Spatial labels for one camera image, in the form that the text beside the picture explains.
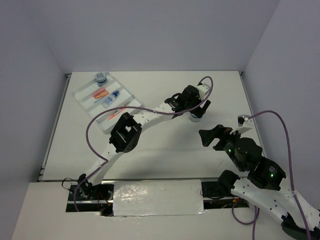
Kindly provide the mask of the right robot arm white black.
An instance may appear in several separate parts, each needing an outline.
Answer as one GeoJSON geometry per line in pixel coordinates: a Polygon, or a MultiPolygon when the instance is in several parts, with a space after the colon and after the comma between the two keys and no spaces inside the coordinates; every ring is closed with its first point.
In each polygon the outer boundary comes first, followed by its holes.
{"type": "Polygon", "coordinates": [[[240,131],[221,124],[198,133],[204,147],[218,139],[213,149],[225,152],[240,172],[248,173],[241,178],[231,170],[224,170],[217,179],[221,195],[236,195],[257,206],[295,240],[320,238],[320,211],[292,189],[285,171],[264,157],[263,149],[252,138],[242,137],[240,131]]]}

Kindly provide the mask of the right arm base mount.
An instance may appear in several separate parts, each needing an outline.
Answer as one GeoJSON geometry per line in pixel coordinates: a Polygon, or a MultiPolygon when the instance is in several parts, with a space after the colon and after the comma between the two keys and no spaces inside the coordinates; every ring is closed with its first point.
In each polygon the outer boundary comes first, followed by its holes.
{"type": "Polygon", "coordinates": [[[216,181],[202,181],[200,195],[203,198],[203,207],[205,210],[212,209],[231,209],[237,202],[236,208],[248,208],[249,203],[246,200],[240,200],[240,197],[231,193],[223,193],[216,181]]]}

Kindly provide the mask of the orange translucent cap case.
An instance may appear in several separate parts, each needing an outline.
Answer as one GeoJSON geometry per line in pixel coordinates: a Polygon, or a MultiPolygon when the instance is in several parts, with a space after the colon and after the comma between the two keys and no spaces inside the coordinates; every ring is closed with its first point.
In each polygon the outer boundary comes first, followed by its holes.
{"type": "Polygon", "coordinates": [[[107,96],[109,94],[109,92],[107,90],[102,90],[102,91],[97,91],[94,93],[93,97],[95,99],[100,99],[104,96],[107,96]]]}

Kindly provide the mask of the clear spray bottle blue cap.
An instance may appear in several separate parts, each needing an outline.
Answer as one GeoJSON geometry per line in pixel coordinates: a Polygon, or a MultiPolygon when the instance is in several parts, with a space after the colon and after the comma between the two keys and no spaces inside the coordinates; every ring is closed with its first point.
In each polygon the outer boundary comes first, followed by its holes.
{"type": "Polygon", "coordinates": [[[115,91],[113,93],[111,93],[101,104],[104,108],[108,108],[117,98],[117,96],[119,95],[119,91],[115,91]]]}

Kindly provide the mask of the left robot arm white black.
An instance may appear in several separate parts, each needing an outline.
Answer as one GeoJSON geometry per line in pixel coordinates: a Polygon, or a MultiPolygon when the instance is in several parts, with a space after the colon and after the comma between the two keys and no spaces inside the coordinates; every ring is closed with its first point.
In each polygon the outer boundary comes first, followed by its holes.
{"type": "Polygon", "coordinates": [[[89,141],[90,125],[88,125],[85,132],[86,142],[99,159],[90,170],[78,178],[80,194],[88,200],[95,198],[108,169],[123,154],[132,151],[138,145],[139,138],[145,130],[188,112],[199,119],[202,118],[211,104],[208,97],[212,90],[212,86],[209,87],[202,83],[197,86],[188,85],[181,93],[167,98],[154,109],[139,107],[138,109],[144,112],[133,115],[124,112],[111,130],[103,154],[99,154],[92,147],[89,141]]]}

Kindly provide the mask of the orange thin pen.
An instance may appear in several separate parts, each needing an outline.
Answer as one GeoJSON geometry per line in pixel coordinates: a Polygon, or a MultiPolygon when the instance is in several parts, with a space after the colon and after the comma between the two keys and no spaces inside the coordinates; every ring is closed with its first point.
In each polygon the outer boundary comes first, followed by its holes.
{"type": "Polygon", "coordinates": [[[112,114],[110,117],[108,117],[108,121],[110,121],[111,119],[115,118],[118,114],[120,114],[122,111],[124,111],[125,108],[121,108],[119,110],[117,110],[114,114],[112,114]]]}

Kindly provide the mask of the pink translucent cap case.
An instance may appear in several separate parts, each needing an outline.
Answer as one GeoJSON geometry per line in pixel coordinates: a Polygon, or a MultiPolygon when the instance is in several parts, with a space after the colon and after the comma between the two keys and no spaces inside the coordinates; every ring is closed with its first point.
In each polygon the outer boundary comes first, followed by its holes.
{"type": "Polygon", "coordinates": [[[98,95],[102,92],[106,91],[106,89],[104,87],[99,88],[98,90],[96,90],[95,92],[92,93],[92,95],[98,95]]]}

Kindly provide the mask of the blue white round jar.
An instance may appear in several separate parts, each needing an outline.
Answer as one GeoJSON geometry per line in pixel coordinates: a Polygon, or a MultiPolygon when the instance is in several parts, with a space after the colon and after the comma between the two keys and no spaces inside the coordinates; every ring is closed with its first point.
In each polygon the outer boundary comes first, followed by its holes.
{"type": "Polygon", "coordinates": [[[202,118],[196,116],[196,115],[193,114],[193,113],[190,113],[189,119],[190,119],[192,122],[199,122],[202,118]]]}
{"type": "Polygon", "coordinates": [[[99,87],[103,86],[107,82],[107,76],[104,72],[97,72],[94,75],[94,79],[99,87]]]}

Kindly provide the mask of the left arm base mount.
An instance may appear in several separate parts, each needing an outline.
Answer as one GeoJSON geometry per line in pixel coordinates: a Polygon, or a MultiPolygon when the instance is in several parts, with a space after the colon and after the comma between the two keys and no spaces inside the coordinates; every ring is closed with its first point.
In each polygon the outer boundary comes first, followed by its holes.
{"type": "Polygon", "coordinates": [[[95,212],[103,217],[112,217],[114,186],[113,183],[102,183],[97,190],[93,191],[93,195],[87,197],[80,189],[75,194],[77,182],[69,177],[65,178],[61,183],[61,187],[68,191],[65,211],[67,213],[95,212]]]}

